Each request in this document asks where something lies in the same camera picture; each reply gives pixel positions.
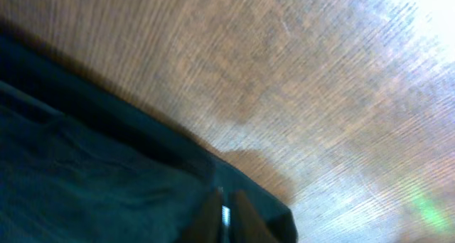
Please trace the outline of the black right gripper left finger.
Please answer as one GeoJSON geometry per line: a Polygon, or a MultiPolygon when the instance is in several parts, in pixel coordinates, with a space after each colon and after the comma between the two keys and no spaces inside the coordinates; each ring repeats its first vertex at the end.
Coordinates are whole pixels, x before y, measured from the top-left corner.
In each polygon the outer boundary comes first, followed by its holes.
{"type": "Polygon", "coordinates": [[[192,223],[185,228],[181,242],[219,243],[223,230],[223,200],[219,190],[213,191],[202,204],[192,223]]]}

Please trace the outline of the black shorts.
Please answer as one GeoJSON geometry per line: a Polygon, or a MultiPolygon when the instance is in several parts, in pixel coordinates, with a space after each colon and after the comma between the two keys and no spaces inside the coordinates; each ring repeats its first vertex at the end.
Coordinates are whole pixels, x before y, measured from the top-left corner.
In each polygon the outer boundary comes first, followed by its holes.
{"type": "Polygon", "coordinates": [[[1,36],[2,242],[181,242],[215,190],[220,242],[237,191],[279,242],[297,240],[291,210],[244,173],[1,36]]]}

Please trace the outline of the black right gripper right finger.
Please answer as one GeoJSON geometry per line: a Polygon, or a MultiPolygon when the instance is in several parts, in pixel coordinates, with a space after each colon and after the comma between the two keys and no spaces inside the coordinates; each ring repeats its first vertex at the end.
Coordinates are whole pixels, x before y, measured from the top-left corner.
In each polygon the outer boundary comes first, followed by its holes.
{"type": "Polygon", "coordinates": [[[244,191],[232,194],[230,236],[234,243],[278,243],[244,191]]]}

